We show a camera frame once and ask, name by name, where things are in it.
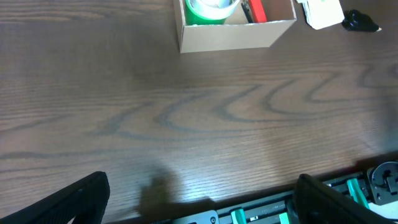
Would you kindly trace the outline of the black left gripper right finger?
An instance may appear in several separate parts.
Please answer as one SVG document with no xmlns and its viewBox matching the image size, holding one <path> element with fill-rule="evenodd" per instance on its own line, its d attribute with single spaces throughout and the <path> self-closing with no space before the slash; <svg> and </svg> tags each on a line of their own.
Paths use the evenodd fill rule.
<svg viewBox="0 0 398 224">
<path fill-rule="evenodd" d="M 300 223 L 393 224 L 308 174 L 301 174 L 294 190 Z"/>
</svg>

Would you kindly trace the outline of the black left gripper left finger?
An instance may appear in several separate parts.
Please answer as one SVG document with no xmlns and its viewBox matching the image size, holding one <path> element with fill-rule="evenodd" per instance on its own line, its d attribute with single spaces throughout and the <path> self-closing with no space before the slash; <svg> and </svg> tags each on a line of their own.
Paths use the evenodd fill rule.
<svg viewBox="0 0 398 224">
<path fill-rule="evenodd" d="M 1 218 L 3 224 L 102 222 L 110 195 L 105 172 L 96 171 L 52 195 Z"/>
</svg>

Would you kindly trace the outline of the brown cardboard box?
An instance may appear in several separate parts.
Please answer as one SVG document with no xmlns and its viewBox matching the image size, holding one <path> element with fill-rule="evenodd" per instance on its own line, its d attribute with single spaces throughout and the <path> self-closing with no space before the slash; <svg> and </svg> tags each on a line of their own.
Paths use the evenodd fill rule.
<svg viewBox="0 0 398 224">
<path fill-rule="evenodd" d="M 263 1 L 265 23 L 188 25 L 185 2 L 174 0 L 181 53 L 270 47 L 297 20 L 293 0 Z"/>
</svg>

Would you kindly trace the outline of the yellow white sticky note pad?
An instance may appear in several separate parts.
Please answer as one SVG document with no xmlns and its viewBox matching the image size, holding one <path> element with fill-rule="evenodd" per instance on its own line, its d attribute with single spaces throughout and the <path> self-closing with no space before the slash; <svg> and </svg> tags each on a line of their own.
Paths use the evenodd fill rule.
<svg viewBox="0 0 398 224">
<path fill-rule="evenodd" d="M 305 13 L 307 24 L 320 30 L 340 24 L 345 18 L 339 0 L 297 0 Z"/>
</svg>

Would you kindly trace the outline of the green tape roll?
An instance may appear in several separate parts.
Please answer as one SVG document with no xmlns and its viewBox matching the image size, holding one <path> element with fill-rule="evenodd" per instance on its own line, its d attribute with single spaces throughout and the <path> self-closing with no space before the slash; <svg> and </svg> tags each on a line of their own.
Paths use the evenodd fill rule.
<svg viewBox="0 0 398 224">
<path fill-rule="evenodd" d="M 185 20 L 187 25 L 221 25 L 224 24 L 226 19 L 209 19 L 198 15 L 189 0 L 185 0 Z"/>
</svg>

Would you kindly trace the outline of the white tape roll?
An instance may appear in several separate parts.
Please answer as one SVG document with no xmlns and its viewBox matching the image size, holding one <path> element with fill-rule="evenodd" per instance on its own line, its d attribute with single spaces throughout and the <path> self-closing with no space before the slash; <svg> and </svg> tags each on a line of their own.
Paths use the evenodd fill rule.
<svg viewBox="0 0 398 224">
<path fill-rule="evenodd" d="M 234 12 L 240 0 L 188 0 L 186 5 L 206 19 L 220 20 L 226 19 Z"/>
</svg>

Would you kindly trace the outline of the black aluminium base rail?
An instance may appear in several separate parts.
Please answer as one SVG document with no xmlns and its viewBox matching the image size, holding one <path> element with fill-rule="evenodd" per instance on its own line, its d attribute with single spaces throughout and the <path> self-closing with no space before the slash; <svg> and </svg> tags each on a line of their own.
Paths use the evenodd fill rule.
<svg viewBox="0 0 398 224">
<path fill-rule="evenodd" d="M 397 159 L 326 181 L 301 174 L 293 190 L 162 223 L 397 223 Z"/>
</svg>

